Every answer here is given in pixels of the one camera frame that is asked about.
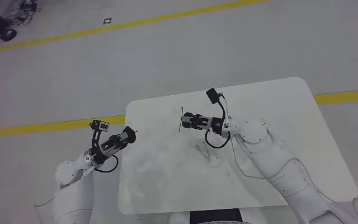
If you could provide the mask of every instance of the thin wire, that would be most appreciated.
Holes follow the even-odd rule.
[[[225,105],[226,105],[226,116],[225,116],[225,122],[227,123],[227,122],[228,122],[228,121],[227,121],[227,117],[229,116],[228,103],[226,102],[226,99],[225,99],[224,95],[223,95],[223,99],[224,99],[224,101],[225,101]]]
[[[184,112],[184,109],[183,109],[183,107],[181,107],[181,117],[180,117],[180,124],[179,124],[179,132],[180,132],[180,128],[181,128],[181,120],[183,119],[183,112]]]
[[[50,203],[54,198],[51,198],[48,202],[46,203],[43,203],[43,204],[34,204],[35,207],[42,207],[42,206],[45,206],[47,205],[48,203]]]
[[[203,156],[205,156],[205,158],[207,158],[207,159],[210,161],[210,155],[209,155],[209,152],[208,152],[208,148],[206,148],[206,151],[207,151],[207,153],[208,153],[209,158],[199,149],[199,146],[198,146],[198,145],[196,145],[196,148],[201,152],[201,154],[202,154]]]

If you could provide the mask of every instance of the white table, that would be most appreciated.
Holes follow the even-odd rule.
[[[300,78],[217,89],[229,115],[264,118],[306,165],[315,184],[338,202],[357,195],[355,182],[307,86]],[[203,130],[181,128],[184,112],[221,117],[205,91],[131,102],[126,125],[138,130],[123,150],[119,209],[123,214],[278,206],[280,194],[265,180],[244,177],[234,165],[231,144],[214,150],[209,162],[197,149]],[[259,175],[234,142],[244,172]]]

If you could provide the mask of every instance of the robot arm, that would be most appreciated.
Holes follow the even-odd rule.
[[[213,88],[206,94],[213,104],[219,103],[223,109],[219,101],[223,94],[217,94]],[[230,117],[226,119],[224,113],[222,118],[208,118],[186,112],[181,122],[185,128],[206,129],[205,140],[210,146],[207,135],[211,129],[212,133],[227,139],[222,146],[213,148],[222,148],[231,138],[235,138],[263,177],[243,174],[267,180],[286,200],[301,224],[315,222],[327,213],[342,223],[357,223],[341,207],[323,198],[326,196],[314,186],[303,163],[263,119],[240,122]]]
[[[125,127],[123,132],[111,136],[99,144],[102,131],[107,132],[109,123],[94,120],[89,124],[93,129],[92,147],[81,154],[75,162],[65,161],[56,168],[58,188],[54,197],[54,218],[58,224],[88,224],[94,205],[93,170],[111,172],[118,165],[114,155],[136,140],[135,131]],[[113,156],[117,165],[109,171],[99,168]]]

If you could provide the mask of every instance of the gray floor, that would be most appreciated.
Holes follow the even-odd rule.
[[[223,3],[38,2],[43,11],[0,45],[100,27],[108,17],[122,23]],[[314,94],[357,90],[357,20],[353,0],[269,0],[1,52],[0,127],[120,115],[133,100],[291,76],[305,79]],[[320,109],[358,183],[357,104]],[[113,126],[111,133],[121,128]],[[0,137],[0,222],[39,223],[32,204],[52,197],[54,169],[77,158],[90,140],[88,129]],[[96,191],[91,223],[165,223],[168,214],[120,214],[119,172],[95,174],[96,189],[106,190]],[[292,219],[286,208],[244,213],[268,223],[277,214]]]

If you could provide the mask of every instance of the yellow floor stripe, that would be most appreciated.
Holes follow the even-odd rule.
[[[136,20],[136,21],[133,21],[133,22],[126,22],[124,24],[114,24],[114,25],[104,26],[104,27],[96,28],[96,29],[92,29],[92,30],[85,30],[85,31],[80,31],[80,32],[73,32],[71,34],[64,34],[64,35],[61,35],[61,36],[54,36],[54,37],[51,37],[51,38],[43,38],[43,39],[23,42],[23,43],[19,43],[19,44],[0,46],[0,51],[16,49],[16,48],[23,48],[23,47],[26,47],[26,46],[49,43],[49,42],[54,42],[54,41],[59,41],[59,40],[77,38],[79,36],[87,36],[87,35],[91,35],[91,34],[98,34],[100,32],[109,32],[109,31],[119,30],[119,29],[132,27],[132,26],[140,26],[140,25],[145,25],[145,24],[152,24],[154,22],[161,22],[161,21],[171,20],[171,19],[174,19],[174,18],[180,18],[180,17],[185,17],[185,16],[193,16],[193,15],[206,13],[206,12],[214,12],[214,11],[218,11],[218,10],[226,10],[228,8],[245,6],[245,5],[248,5],[248,4],[266,2],[266,1],[267,0],[241,0],[239,2],[230,2],[230,3],[227,3],[227,4],[220,4],[220,5],[217,5],[217,6],[198,8],[198,9],[195,9],[195,10],[189,10],[189,11],[185,11],[185,12],[177,12],[177,13],[164,15],[164,16],[158,16],[158,17],[154,17],[154,18],[146,18],[146,19],[143,19],[143,20]]]
[[[342,104],[348,102],[358,102],[358,91],[338,92],[333,94],[314,95],[318,105]],[[89,123],[94,119],[103,120],[111,125],[125,123],[125,115],[108,116],[104,118],[93,118],[83,120],[72,120],[69,122],[55,122],[48,124],[34,124],[18,127],[0,128],[0,136],[10,136],[14,134],[27,134],[37,132],[51,132],[55,130],[68,130],[77,128],[89,128]]]
[[[125,115],[120,116],[108,116],[105,118],[94,118],[97,120],[102,120],[104,122],[110,123],[110,125],[115,124],[124,124]],[[0,128],[0,136],[11,136],[14,134],[27,134],[27,133],[37,133],[37,132],[51,132],[55,130],[68,130],[76,128],[89,128],[89,123],[93,119],[83,119],[83,120],[71,120],[69,122],[55,122],[48,124],[34,124],[18,127],[9,127],[9,128]]]
[[[314,95],[314,99],[318,105],[358,102],[358,91],[336,92],[333,94]]]

